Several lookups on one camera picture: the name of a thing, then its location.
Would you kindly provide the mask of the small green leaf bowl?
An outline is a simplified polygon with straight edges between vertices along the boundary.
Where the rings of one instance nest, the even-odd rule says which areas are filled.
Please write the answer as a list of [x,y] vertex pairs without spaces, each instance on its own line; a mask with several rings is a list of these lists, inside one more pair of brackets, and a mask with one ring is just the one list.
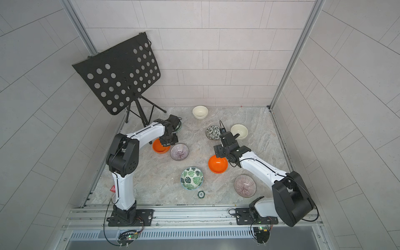
[[179,125],[178,125],[178,127],[176,129],[176,133],[178,133],[181,130],[181,128],[182,128],[182,123],[179,123]]

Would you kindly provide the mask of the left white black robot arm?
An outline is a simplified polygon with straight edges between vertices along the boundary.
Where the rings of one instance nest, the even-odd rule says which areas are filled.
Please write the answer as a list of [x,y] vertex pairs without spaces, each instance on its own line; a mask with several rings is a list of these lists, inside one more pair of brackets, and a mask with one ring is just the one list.
[[140,149],[159,139],[162,146],[178,143],[176,131],[181,119],[170,115],[168,119],[156,119],[147,127],[129,134],[117,134],[109,148],[106,164],[113,174],[116,189],[116,203],[113,212],[125,220],[135,217],[136,200],[133,194],[133,172],[139,164]]

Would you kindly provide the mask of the orange bowl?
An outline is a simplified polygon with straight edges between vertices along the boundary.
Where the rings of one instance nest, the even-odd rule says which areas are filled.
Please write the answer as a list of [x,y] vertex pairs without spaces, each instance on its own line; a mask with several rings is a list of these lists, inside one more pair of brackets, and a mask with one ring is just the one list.
[[170,146],[163,146],[160,142],[160,139],[156,139],[152,144],[152,149],[158,154],[164,154],[169,151]]
[[212,156],[208,161],[208,167],[215,174],[222,174],[228,169],[228,161],[226,158],[217,158]]

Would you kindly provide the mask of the cream bowl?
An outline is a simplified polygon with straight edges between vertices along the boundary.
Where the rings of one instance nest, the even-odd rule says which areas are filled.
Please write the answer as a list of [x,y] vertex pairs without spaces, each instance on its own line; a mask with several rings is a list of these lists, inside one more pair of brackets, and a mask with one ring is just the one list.
[[230,132],[231,132],[234,136],[237,135],[237,134],[239,135],[239,136],[236,138],[237,140],[243,140],[243,139],[245,139],[245,138],[248,136],[248,134],[249,134],[249,131],[248,131],[247,127],[244,126],[244,125],[241,125],[241,124],[233,125],[233,126],[231,127]]
[[202,105],[196,106],[193,108],[192,114],[196,119],[203,120],[208,115],[208,108]]

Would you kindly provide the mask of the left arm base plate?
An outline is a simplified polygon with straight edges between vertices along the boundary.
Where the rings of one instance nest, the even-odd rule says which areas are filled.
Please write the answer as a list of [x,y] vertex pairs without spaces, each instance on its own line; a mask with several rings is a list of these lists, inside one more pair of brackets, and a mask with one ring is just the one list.
[[106,218],[106,222],[109,227],[147,227],[151,225],[153,216],[153,209],[129,211],[125,215],[118,215],[113,211],[111,216]]

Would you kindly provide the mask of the large green leaf bowl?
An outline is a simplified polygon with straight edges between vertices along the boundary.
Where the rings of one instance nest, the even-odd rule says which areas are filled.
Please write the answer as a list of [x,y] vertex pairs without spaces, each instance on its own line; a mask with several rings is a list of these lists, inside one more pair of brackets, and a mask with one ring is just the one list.
[[180,177],[181,185],[187,190],[196,190],[203,183],[204,175],[197,167],[186,168]]

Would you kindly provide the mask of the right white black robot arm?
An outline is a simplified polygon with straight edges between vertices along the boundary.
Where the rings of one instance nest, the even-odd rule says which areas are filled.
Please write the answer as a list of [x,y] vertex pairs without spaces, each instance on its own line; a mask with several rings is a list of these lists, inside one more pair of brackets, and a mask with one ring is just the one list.
[[274,207],[277,217],[287,226],[294,227],[305,220],[313,209],[317,209],[299,173],[287,173],[272,166],[250,148],[239,146],[236,140],[238,134],[233,135],[226,129],[220,131],[221,144],[214,146],[216,157],[226,158],[229,163],[249,171],[272,190],[272,202],[259,198],[250,204],[255,220],[268,217]]

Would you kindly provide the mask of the black floral bowl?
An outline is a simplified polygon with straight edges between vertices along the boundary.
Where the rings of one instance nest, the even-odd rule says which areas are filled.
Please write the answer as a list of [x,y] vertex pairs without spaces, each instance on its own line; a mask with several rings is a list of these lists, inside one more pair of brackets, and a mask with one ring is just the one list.
[[220,128],[218,126],[209,126],[206,129],[205,134],[210,140],[220,140]]

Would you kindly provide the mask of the purple striped bowl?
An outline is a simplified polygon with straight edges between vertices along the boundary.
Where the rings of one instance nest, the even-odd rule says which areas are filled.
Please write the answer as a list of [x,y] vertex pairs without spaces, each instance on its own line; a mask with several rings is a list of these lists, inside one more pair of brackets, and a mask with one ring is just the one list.
[[256,193],[257,187],[252,177],[240,175],[235,178],[234,189],[239,196],[251,198]]
[[181,161],[188,157],[189,148],[183,143],[174,145],[170,150],[170,156],[173,160]]

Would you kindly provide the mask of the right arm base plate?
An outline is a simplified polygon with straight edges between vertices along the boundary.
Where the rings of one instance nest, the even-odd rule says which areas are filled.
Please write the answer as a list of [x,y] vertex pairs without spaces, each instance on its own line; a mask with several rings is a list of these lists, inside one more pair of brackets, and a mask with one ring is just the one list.
[[279,223],[277,217],[267,216],[261,217],[256,211],[250,208],[234,208],[232,214],[236,219],[236,224],[239,226],[244,225],[277,225]]

